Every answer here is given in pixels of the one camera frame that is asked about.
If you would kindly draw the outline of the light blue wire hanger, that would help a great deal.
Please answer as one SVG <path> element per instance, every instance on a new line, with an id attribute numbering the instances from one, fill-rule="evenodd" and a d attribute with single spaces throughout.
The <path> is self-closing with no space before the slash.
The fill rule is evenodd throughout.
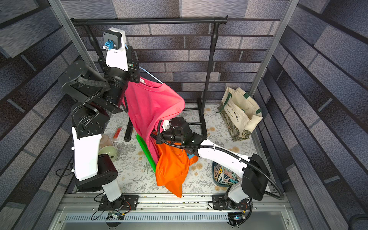
<path id="1" fill-rule="evenodd" d="M 143 70 L 144 72 L 146 72 L 148 75 L 150 75 L 152 78 L 154 78 L 157 82 L 159 82 L 160 84 L 164 84 L 164 82 L 162 82 L 161 80 L 159 80 L 157 77 L 155 77 L 153 74 L 151 74 L 149 71 L 145 70 L 143 67 L 140 67 L 141 70 Z"/>

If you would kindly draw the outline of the pink t-shirt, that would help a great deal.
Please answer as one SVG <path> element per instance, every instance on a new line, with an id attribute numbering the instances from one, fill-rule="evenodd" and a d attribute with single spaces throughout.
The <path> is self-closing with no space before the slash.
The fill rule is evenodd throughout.
<path id="1" fill-rule="evenodd" d="M 185 108 L 184 99 L 167 84 L 150 80 L 144 83 L 130 82 L 125 91 L 128 116 L 136 132 L 144 139 L 155 163 L 160 154 L 156 140 L 150 134 L 157 130 L 160 120 L 170 120 L 179 115 Z"/>

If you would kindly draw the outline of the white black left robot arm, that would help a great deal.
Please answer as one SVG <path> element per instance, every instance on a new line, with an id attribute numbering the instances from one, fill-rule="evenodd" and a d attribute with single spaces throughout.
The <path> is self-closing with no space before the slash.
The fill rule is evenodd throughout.
<path id="1" fill-rule="evenodd" d="M 106 54 L 109 71 L 105 76 L 83 60 L 67 67 L 58 83 L 75 100 L 71 108 L 74 143 L 73 170 L 77 188 L 103 190 L 110 204 L 122 198 L 117 183 L 118 172 L 107 154 L 99 154 L 100 141 L 110 114 L 121 113 L 121 101 L 129 82 L 140 81 L 139 65 L 132 61 L 132 47 L 110 49 Z"/>

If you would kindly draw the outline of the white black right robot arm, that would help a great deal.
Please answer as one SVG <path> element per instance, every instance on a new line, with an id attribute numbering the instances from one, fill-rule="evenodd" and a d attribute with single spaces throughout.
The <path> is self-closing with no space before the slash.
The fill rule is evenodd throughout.
<path id="1" fill-rule="evenodd" d="M 233 153 L 216 145 L 203 136 L 192 132 L 189 124 L 182 118 L 176 117 L 164 125 L 160 120 L 157 125 L 157 140 L 170 147 L 185 150 L 191 155 L 211 160 L 222 165 L 240 177 L 241 181 L 231 186 L 227 197 L 235 203 L 245 198 L 261 201 L 267 184 L 274 183 L 262 158 L 253 154 L 250 157 Z"/>

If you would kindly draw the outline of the blue t-shirt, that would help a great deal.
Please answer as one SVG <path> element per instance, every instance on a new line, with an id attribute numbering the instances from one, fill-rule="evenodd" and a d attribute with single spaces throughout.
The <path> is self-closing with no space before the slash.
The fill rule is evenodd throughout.
<path id="1" fill-rule="evenodd" d="M 189 159 L 189 160 L 195 157 L 195 155 L 194 155 L 194 154 L 190 154 L 190 153 L 187 153 L 187 156 L 188 156 L 188 159 Z"/>

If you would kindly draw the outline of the orange t-shirt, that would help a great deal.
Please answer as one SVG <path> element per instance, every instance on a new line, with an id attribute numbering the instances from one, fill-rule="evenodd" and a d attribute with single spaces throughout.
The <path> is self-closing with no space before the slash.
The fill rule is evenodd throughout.
<path id="1" fill-rule="evenodd" d="M 198 161 L 195 156 L 188 159 L 184 149 L 175 148 L 166 144 L 157 145 L 159 160 L 156 165 L 156 182 L 158 186 L 164 186 L 177 197 L 182 197 L 182 184 L 184 183 L 189 168 Z"/>

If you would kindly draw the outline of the black clothes rack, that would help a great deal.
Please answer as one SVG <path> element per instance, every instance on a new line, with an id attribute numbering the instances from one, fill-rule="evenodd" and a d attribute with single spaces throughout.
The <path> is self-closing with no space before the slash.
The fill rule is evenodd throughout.
<path id="1" fill-rule="evenodd" d="M 186 101 L 196 101 L 199 121 L 193 125 L 207 136 L 204 117 L 209 84 L 214 79 L 214 56 L 219 26 L 227 17 L 215 18 L 151 18 L 151 19 L 72 19 L 75 27 L 83 27 L 89 46 L 99 56 L 103 71 L 106 52 L 102 48 L 102 33 L 114 27 L 127 33 L 127 46 L 132 47 L 132 59 L 173 90 L 183 94 L 185 84 L 193 84 L 194 92 Z"/>

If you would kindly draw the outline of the red pen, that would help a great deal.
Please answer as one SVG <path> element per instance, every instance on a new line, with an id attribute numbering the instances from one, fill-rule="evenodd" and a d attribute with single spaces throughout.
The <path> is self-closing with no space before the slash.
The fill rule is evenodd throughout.
<path id="1" fill-rule="evenodd" d="M 122 127 L 119 127 L 119 128 L 116 130 L 116 132 L 115 132 L 115 134 L 114 134 L 114 136 L 113 136 L 113 139 L 117 139 L 117 138 L 118 138 L 118 136 L 119 136 L 119 134 L 120 134 L 120 132 L 121 132 L 121 129 L 122 129 Z"/>

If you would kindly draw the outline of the floral table cloth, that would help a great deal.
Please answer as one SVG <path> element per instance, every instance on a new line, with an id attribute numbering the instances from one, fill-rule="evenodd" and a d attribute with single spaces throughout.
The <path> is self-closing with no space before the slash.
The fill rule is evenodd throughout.
<path id="1" fill-rule="evenodd" d="M 217 104 L 207 104 L 205 106 L 204 117 L 209 139 L 225 149 L 252 156 L 256 153 L 252 139 L 233 142 L 227 127 L 216 111 Z M 130 142 L 124 141 L 126 125 L 129 117 L 126 113 L 112 115 L 105 129 L 105 134 L 116 147 L 118 157 L 114 161 L 114 166 L 118 171 L 118 183 L 123 193 L 168 193 L 164 186 L 157 186 L 155 173 L 142 151 L 137 139 L 136 131 L 132 132 Z M 117 139 L 113 139 L 116 130 L 122 127 Z M 212 177 L 212 161 L 200 158 L 192 165 L 182 185 L 183 193 L 221 193 L 226 188 L 214 183 Z"/>

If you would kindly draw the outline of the teal clothespin tray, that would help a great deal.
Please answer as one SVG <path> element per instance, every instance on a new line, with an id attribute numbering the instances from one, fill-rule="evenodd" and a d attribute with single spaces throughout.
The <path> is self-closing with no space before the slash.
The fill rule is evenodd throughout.
<path id="1" fill-rule="evenodd" d="M 241 181 L 241 178 L 233 171 L 216 162 L 212 163 L 212 177 L 214 183 L 222 187 L 230 187 Z"/>

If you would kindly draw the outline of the cream canvas tote bag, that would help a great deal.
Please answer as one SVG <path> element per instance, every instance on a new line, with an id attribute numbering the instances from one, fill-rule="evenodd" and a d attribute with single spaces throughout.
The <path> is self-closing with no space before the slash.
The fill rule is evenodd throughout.
<path id="1" fill-rule="evenodd" d="M 218 113 L 223 118 L 233 141 L 249 139 L 263 119 L 262 109 L 258 103 L 240 87 L 226 88 Z"/>

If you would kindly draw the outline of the light green bowl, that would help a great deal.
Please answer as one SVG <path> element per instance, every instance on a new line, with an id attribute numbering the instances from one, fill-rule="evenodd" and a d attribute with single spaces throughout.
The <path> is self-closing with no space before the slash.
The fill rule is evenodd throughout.
<path id="1" fill-rule="evenodd" d="M 99 150 L 99 155 L 107 154 L 111 161 L 114 162 L 118 157 L 118 152 L 115 146 L 105 146 Z"/>

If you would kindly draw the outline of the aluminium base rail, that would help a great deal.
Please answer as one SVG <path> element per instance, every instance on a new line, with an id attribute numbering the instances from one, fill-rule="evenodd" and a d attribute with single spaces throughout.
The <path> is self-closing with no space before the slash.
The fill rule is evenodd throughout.
<path id="1" fill-rule="evenodd" d="M 224 210 L 212 207 L 213 194 L 184 194 L 178 198 L 172 194 L 137 194 L 133 210 L 123 219 L 118 213 L 110 215 L 108 211 L 99 211 L 95 194 L 65 195 L 60 202 L 52 230 L 61 230 L 67 224 L 89 224 L 93 227 L 101 224 L 108 229 L 117 229 L 127 223 L 226 223 L 231 213 L 250 214 L 245 226 L 266 224 L 281 225 L 282 229 L 295 230 L 298 227 L 295 215 L 287 199 L 283 201 L 265 196 L 262 201 L 253 201 L 250 205 Z"/>

